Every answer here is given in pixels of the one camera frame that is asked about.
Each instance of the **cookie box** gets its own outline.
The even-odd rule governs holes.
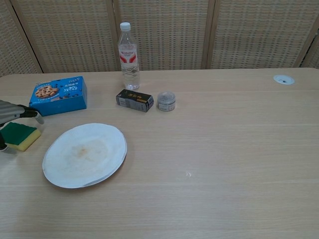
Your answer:
[[[87,89],[82,76],[39,83],[35,86],[29,107],[43,116],[86,109]]]

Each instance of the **blue cookie box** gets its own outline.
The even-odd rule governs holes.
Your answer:
[[[38,89],[51,86],[58,89],[53,96],[39,98]],[[42,116],[86,109],[87,88],[82,76],[37,84],[32,93],[29,107],[37,109]]]

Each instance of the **yellow sponge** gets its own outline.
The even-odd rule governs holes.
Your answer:
[[[26,151],[41,136],[37,128],[12,122],[8,123],[0,132],[8,147],[20,151]]]

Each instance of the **small black package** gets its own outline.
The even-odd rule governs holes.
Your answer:
[[[154,99],[151,95],[135,91],[122,90],[116,96],[116,102],[120,106],[147,112],[154,104]]]

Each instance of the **paper plate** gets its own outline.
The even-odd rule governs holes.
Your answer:
[[[89,123],[62,134],[48,149],[42,168],[62,188],[82,188],[110,177],[127,153],[124,135],[114,126]]]

